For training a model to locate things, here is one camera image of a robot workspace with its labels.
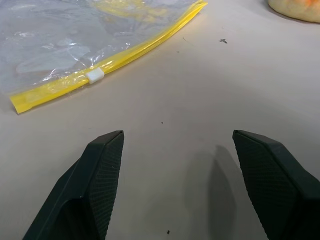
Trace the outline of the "orange-yellow round object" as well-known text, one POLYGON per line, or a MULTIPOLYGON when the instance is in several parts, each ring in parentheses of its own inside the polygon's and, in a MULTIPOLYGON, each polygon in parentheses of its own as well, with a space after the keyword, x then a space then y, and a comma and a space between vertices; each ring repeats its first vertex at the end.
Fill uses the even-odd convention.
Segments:
POLYGON ((277 13, 305 22, 320 24, 320 0, 267 0, 277 13))

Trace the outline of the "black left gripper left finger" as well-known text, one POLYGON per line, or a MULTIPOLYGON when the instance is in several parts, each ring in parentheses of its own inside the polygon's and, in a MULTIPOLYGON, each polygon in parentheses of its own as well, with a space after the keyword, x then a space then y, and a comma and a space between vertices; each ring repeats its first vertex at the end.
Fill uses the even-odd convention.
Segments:
POLYGON ((22 240, 105 240, 123 146, 122 130, 91 141, 58 179, 22 240))

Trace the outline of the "clear yellow-zip plastic bag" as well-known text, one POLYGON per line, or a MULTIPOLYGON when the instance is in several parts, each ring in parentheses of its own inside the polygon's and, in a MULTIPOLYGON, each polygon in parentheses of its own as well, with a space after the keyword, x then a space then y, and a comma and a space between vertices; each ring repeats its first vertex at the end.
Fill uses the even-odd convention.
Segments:
POLYGON ((0 0, 0 91, 24 113, 165 42, 205 0, 0 0))

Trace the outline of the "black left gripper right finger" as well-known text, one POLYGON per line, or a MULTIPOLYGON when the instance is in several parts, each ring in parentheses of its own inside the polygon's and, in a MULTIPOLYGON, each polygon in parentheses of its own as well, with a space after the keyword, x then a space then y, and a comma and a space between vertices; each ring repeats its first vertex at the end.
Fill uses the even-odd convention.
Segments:
POLYGON ((247 194, 269 240, 320 240, 320 181, 280 142, 234 130, 247 194))

